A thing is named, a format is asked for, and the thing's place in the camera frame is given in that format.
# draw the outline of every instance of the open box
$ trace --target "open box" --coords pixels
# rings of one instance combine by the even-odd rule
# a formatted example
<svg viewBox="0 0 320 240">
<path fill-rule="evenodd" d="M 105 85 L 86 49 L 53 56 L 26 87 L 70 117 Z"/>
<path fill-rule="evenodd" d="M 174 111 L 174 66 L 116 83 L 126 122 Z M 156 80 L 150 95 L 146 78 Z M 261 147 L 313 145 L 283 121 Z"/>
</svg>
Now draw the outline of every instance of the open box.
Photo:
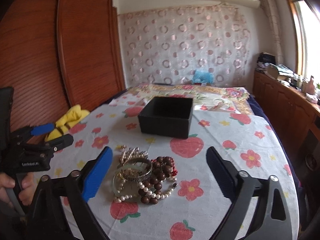
<svg viewBox="0 0 320 240">
<path fill-rule="evenodd" d="M 142 133 L 187 139 L 192 98 L 154 97 L 138 115 Z"/>
</svg>

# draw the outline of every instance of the yellow cloth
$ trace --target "yellow cloth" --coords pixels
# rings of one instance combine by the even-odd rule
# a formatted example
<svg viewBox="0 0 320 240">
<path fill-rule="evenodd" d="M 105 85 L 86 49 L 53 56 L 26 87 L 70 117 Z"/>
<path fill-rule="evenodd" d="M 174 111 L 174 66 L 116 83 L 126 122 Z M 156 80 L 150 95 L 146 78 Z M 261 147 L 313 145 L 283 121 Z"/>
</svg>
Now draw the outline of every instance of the yellow cloth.
<svg viewBox="0 0 320 240">
<path fill-rule="evenodd" d="M 75 105 L 69 109 L 69 111 L 57 120 L 56 127 L 51 133 L 49 133 L 44 141 L 50 141 L 64 135 L 69 128 L 74 127 L 82 119 L 84 119 L 90 112 L 88 110 L 81 110 L 80 105 Z"/>
</svg>

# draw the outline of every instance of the person's hand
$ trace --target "person's hand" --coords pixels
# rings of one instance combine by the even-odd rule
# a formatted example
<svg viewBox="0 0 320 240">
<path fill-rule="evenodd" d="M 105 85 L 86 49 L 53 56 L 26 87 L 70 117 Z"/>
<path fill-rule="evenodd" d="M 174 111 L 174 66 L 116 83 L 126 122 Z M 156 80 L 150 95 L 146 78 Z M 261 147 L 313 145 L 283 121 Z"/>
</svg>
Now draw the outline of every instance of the person's hand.
<svg viewBox="0 0 320 240">
<path fill-rule="evenodd" d="M 27 175 L 22 180 L 21 185 L 23 190 L 19 193 L 19 199 L 21 200 L 23 205 L 28 206 L 31 204 L 33 194 L 35 192 L 33 173 L 27 173 Z M 0 173 L 0 200 L 7 203 L 12 208 L 13 205 L 7 195 L 7 192 L 5 191 L 5 188 L 14 188 L 14 186 L 14 179 L 10 178 L 5 173 Z"/>
</svg>

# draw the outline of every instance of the bed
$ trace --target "bed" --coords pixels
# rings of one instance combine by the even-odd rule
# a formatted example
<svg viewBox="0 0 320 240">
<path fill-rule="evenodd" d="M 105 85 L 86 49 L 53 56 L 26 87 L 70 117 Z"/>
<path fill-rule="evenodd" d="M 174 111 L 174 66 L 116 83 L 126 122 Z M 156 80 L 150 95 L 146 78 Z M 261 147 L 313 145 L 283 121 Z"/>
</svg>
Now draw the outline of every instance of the bed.
<svg viewBox="0 0 320 240">
<path fill-rule="evenodd" d="M 192 136 L 184 146 L 172 138 L 140 132 L 137 114 L 153 96 L 194 98 Z M 277 174 L 290 210 L 292 238 L 296 239 L 299 209 L 295 184 L 298 181 L 268 119 L 259 112 L 261 108 L 244 88 L 140 85 L 108 102 L 69 131 L 74 136 L 74 144 L 55 153 L 51 169 L 37 173 L 36 179 L 43 174 L 52 178 L 67 176 L 96 158 L 105 145 L 111 147 L 114 162 L 96 197 L 88 202 L 110 239 L 156 239 L 158 236 L 184 239 L 177 236 L 181 234 L 193 239 L 209 239 L 231 204 L 204 161 L 210 146 L 214 146 L 222 158 L 232 161 L 238 170 L 247 170 L 252 176 L 266 178 Z M 197 143 L 203 147 L 194 148 Z M 113 202 L 112 171 L 119 164 L 123 144 L 148 151 L 151 159 L 160 155 L 174 158 L 179 172 L 178 187 L 170 198 L 155 206 Z M 68 199 L 62 197 L 61 201 L 74 236 L 81 239 Z M 237 239 L 246 234 L 256 203 L 257 199 L 252 198 Z"/>
</svg>

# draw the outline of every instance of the jewelry pile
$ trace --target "jewelry pile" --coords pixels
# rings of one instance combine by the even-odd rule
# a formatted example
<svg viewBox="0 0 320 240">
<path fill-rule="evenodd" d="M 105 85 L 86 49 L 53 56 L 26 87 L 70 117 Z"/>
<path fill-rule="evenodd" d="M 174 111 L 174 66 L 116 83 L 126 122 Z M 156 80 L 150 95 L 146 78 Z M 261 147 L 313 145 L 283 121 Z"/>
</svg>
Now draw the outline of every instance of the jewelry pile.
<svg viewBox="0 0 320 240">
<path fill-rule="evenodd" d="M 140 152 L 139 148 L 129 148 L 122 146 L 122 154 L 119 159 L 120 165 L 113 178 L 113 191 L 115 193 L 114 201 L 121 203 L 128 199 L 140 197 L 144 204 L 157 204 L 159 199 L 168 198 L 177 187 L 174 160 L 171 157 L 159 156 L 155 160 L 148 160 L 146 151 Z M 162 184 L 165 180 L 170 180 L 172 185 L 163 193 Z M 118 180 L 118 188 L 115 187 L 115 180 Z M 138 194 L 122 195 L 126 182 L 135 182 Z"/>
</svg>

